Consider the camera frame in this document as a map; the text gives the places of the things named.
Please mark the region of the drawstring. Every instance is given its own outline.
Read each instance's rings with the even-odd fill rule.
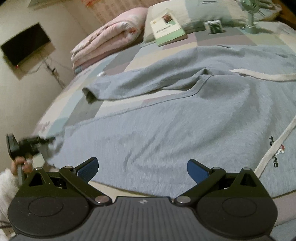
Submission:
[[[252,70],[247,69],[233,69],[230,70],[231,72],[248,75],[257,79],[261,80],[270,80],[270,81],[295,81],[296,80],[296,73],[293,74],[263,74],[259,72],[255,72]],[[283,142],[288,138],[291,132],[296,127],[296,116],[293,118],[291,123],[287,126],[284,132],[280,135],[280,137],[272,144],[270,149],[265,153],[261,161],[259,162],[257,168],[255,169],[254,173],[258,178],[262,175],[265,167],[267,166],[268,162],[272,159],[274,154],[279,150]]]

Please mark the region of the wall-mounted tv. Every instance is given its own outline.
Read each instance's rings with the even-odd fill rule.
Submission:
[[[17,66],[22,60],[49,42],[49,37],[37,23],[2,44],[1,49],[11,64]]]

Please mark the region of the portable fan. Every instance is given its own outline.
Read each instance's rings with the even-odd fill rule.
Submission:
[[[245,31],[250,34],[255,34],[257,29],[254,25],[254,13],[259,11],[258,0],[241,0],[242,7],[248,11],[248,22],[245,26]]]

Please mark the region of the folded quilt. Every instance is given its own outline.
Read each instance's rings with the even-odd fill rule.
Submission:
[[[138,7],[124,12],[82,40],[71,51],[73,68],[99,55],[104,58],[105,53],[135,41],[144,29],[147,10]]]

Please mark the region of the book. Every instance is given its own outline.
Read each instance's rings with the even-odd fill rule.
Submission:
[[[165,9],[159,17],[150,22],[158,46],[170,44],[187,38],[173,13]]]

